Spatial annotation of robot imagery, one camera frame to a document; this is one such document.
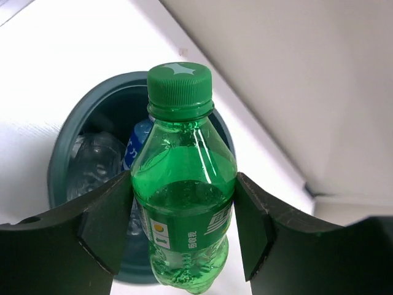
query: yellow logo on label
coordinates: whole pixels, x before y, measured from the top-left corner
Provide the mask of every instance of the yellow logo on label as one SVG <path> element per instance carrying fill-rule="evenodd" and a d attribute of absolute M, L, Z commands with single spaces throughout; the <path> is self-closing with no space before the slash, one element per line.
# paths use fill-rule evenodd
<path fill-rule="evenodd" d="M 159 224 L 154 224 L 154 229 L 157 232 L 163 232 L 164 231 L 164 228 L 161 225 L 159 225 Z"/>

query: star logo on cap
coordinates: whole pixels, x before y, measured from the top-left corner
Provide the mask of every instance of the star logo on cap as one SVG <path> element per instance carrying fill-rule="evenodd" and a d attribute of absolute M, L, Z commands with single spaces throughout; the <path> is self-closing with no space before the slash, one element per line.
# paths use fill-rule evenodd
<path fill-rule="evenodd" d="M 163 65 L 163 68 L 169 68 L 173 70 L 173 74 L 189 74 L 194 75 L 195 70 L 186 68 L 185 66 L 179 65 L 178 63 L 169 63 L 167 65 Z"/>

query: bottle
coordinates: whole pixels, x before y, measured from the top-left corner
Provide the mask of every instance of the bottle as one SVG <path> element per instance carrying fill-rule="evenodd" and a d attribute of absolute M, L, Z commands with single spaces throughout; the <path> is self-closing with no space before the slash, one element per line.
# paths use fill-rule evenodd
<path fill-rule="evenodd" d="M 214 104 L 207 67 L 156 66 L 147 89 L 155 122 L 131 177 L 150 264 L 161 284 L 201 294 L 227 260 L 235 158 L 208 118 Z"/>
<path fill-rule="evenodd" d="M 129 170 L 138 152 L 141 150 L 147 136 L 153 127 L 154 118 L 149 118 L 137 123 L 128 140 L 127 148 L 123 158 L 122 171 Z"/>
<path fill-rule="evenodd" d="M 131 132 L 128 140 L 127 148 L 124 154 L 121 170 L 129 170 L 138 152 L 141 150 L 146 138 L 148 137 L 152 127 L 154 118 L 149 115 L 149 118 L 137 123 Z M 131 208 L 130 222 L 128 223 L 127 235 L 137 236 L 142 234 L 141 219 L 138 215 L 138 208 L 134 200 Z"/>

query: white wall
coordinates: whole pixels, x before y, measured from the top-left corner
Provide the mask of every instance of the white wall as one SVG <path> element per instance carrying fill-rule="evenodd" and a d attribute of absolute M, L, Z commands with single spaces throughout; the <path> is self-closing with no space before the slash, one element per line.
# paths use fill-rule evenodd
<path fill-rule="evenodd" d="M 393 205 L 393 1 L 161 1 L 314 192 Z"/>

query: blue bottle label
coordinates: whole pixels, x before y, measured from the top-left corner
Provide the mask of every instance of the blue bottle label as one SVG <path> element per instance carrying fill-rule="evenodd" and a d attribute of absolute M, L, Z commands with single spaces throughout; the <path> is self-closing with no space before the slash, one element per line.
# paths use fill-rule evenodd
<path fill-rule="evenodd" d="M 132 131 L 130 140 L 128 141 L 126 147 L 126 151 L 123 159 L 122 171 L 130 169 L 131 164 L 134 162 L 136 155 L 141 150 L 142 145 L 143 144 L 139 142 L 138 137 L 136 137 L 135 132 Z"/>

